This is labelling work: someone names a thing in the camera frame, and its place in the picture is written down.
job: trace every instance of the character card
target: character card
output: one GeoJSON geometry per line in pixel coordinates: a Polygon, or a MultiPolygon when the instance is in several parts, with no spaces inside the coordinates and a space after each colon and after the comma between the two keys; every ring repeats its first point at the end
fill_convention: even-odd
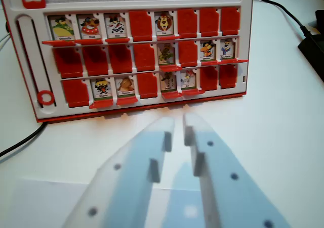
{"type": "Polygon", "coordinates": [[[115,78],[117,96],[119,98],[130,97],[135,95],[134,82],[129,77],[115,78]]]}
{"type": "Polygon", "coordinates": [[[119,13],[105,14],[108,38],[127,37],[126,22],[119,13]]]}
{"type": "Polygon", "coordinates": [[[49,16],[53,40],[74,40],[74,31],[71,21],[64,15],[49,16]]]}
{"type": "Polygon", "coordinates": [[[181,88],[183,90],[196,89],[196,74],[193,70],[184,70],[180,72],[181,88]]]}
{"type": "Polygon", "coordinates": [[[156,35],[173,34],[173,17],[169,12],[155,12],[154,19],[156,35]]]}
{"type": "Polygon", "coordinates": [[[108,78],[91,79],[91,88],[94,100],[111,99],[111,86],[108,78]]]}
{"type": "Polygon", "coordinates": [[[175,63],[174,47],[170,43],[157,44],[157,57],[159,65],[172,65],[175,63]]]}
{"type": "Polygon", "coordinates": [[[216,45],[213,41],[200,41],[200,60],[212,61],[215,60],[216,45]]]}
{"type": "Polygon", "coordinates": [[[161,92],[174,92],[177,90],[177,77],[172,72],[161,72],[160,82],[161,82],[161,92]]]}
{"type": "Polygon", "coordinates": [[[79,25],[81,38],[101,38],[99,19],[95,18],[93,14],[77,15],[77,23],[79,25]]]}
{"type": "Polygon", "coordinates": [[[233,59],[235,54],[235,46],[233,40],[221,39],[221,59],[233,59]]]}

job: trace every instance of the white surface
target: white surface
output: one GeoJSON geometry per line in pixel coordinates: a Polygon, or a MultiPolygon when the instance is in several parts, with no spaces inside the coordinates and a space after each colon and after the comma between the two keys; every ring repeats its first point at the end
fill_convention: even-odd
{"type": "MultiPolygon", "coordinates": [[[[324,9],[322,0],[275,1],[306,25],[315,20],[315,10],[324,9]]],[[[160,116],[175,117],[176,129],[156,186],[197,190],[182,139],[182,114],[195,112],[232,149],[292,227],[322,227],[324,84],[299,52],[300,32],[290,23],[275,6],[254,2],[248,93],[242,98],[50,124],[26,149],[0,163],[0,222],[19,178],[88,183],[111,154],[160,116]]],[[[0,32],[5,34],[4,23],[0,32]]],[[[5,62],[0,67],[4,150],[39,124],[11,41],[0,57],[5,62]]]]}
{"type": "MultiPolygon", "coordinates": [[[[61,228],[86,187],[86,184],[21,179],[4,227],[61,228]]],[[[199,191],[153,189],[145,227],[203,227],[202,208],[199,191]]]]}

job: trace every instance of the guess who game board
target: guess who game board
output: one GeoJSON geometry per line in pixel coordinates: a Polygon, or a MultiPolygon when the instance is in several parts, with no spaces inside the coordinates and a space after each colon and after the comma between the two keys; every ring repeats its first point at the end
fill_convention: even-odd
{"type": "Polygon", "coordinates": [[[2,0],[39,122],[246,94],[252,0],[2,0]]]}

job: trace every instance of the black cable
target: black cable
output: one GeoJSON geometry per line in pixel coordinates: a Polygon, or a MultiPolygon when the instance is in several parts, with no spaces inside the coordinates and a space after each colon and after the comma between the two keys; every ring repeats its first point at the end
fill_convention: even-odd
{"type": "Polygon", "coordinates": [[[307,28],[293,14],[291,14],[283,5],[281,5],[277,2],[270,1],[270,0],[260,0],[260,1],[267,2],[267,3],[273,4],[277,7],[280,7],[281,9],[284,10],[284,12],[286,12],[288,14],[288,16],[290,16],[295,22],[297,22],[297,24],[300,26],[300,29],[303,31],[305,36],[311,34],[310,31],[308,31],[307,28]]]}
{"type": "Polygon", "coordinates": [[[4,156],[5,154],[13,151],[14,149],[18,148],[19,146],[23,145],[24,143],[26,143],[27,141],[31,140],[32,138],[34,138],[36,135],[38,135],[45,127],[47,126],[47,122],[43,122],[41,124],[41,126],[34,132],[32,133],[30,136],[28,136],[27,138],[23,139],[22,141],[18,142],[17,144],[11,146],[10,148],[0,152],[0,157],[4,156]]]}

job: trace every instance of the screw hole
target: screw hole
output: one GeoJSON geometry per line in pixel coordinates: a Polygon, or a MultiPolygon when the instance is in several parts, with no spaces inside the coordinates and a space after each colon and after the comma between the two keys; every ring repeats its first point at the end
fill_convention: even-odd
{"type": "Polygon", "coordinates": [[[231,174],[231,178],[232,178],[233,180],[238,180],[238,175],[237,175],[236,173],[232,173],[232,174],[231,174]]]}
{"type": "Polygon", "coordinates": [[[266,221],[264,221],[263,224],[264,224],[264,227],[266,227],[266,228],[273,228],[273,223],[271,220],[266,220],[266,221]]]}
{"type": "Polygon", "coordinates": [[[116,164],[116,165],[113,166],[113,169],[119,170],[121,167],[122,167],[122,165],[116,164]]]}
{"type": "Polygon", "coordinates": [[[97,214],[97,212],[98,212],[97,208],[96,207],[92,207],[91,209],[89,209],[88,215],[90,217],[92,217],[92,216],[95,216],[97,214]]]}

